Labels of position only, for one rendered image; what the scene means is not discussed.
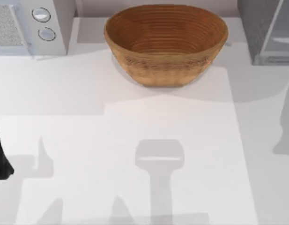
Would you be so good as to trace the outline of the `brown wooden basket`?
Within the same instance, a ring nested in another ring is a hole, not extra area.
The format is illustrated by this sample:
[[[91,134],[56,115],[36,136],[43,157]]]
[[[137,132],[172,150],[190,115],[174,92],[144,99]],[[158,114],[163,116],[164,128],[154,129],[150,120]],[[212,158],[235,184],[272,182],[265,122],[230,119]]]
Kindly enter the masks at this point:
[[[189,5],[124,9],[104,25],[104,38],[122,69],[145,87],[182,87],[213,63],[228,38],[218,15]]]

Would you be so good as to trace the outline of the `pale microwave oven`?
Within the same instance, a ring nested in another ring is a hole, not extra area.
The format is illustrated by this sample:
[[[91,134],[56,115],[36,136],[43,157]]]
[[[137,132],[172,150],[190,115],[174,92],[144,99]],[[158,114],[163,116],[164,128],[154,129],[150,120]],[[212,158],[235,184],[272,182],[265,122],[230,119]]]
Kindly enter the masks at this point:
[[[38,22],[31,14],[45,8],[51,18]],[[76,13],[75,0],[0,0],[0,56],[67,55]],[[56,38],[43,41],[38,30],[51,28]]]

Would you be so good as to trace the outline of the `round microwave knob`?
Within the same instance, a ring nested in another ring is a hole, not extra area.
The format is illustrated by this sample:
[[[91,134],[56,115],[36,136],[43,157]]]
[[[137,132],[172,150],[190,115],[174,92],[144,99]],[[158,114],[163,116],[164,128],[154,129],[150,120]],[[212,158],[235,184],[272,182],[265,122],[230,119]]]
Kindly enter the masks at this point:
[[[46,42],[51,42],[56,38],[55,31],[48,27],[39,29],[37,33],[39,38]]]
[[[51,18],[50,12],[43,7],[33,9],[31,11],[31,14],[32,14],[32,17],[40,23],[46,23]]]

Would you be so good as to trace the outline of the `grey cabinet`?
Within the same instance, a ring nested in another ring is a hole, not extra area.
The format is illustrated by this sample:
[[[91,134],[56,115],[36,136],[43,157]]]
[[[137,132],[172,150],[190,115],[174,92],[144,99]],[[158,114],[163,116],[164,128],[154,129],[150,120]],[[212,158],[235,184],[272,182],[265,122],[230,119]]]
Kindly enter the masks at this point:
[[[289,0],[237,0],[252,64],[289,66]]]

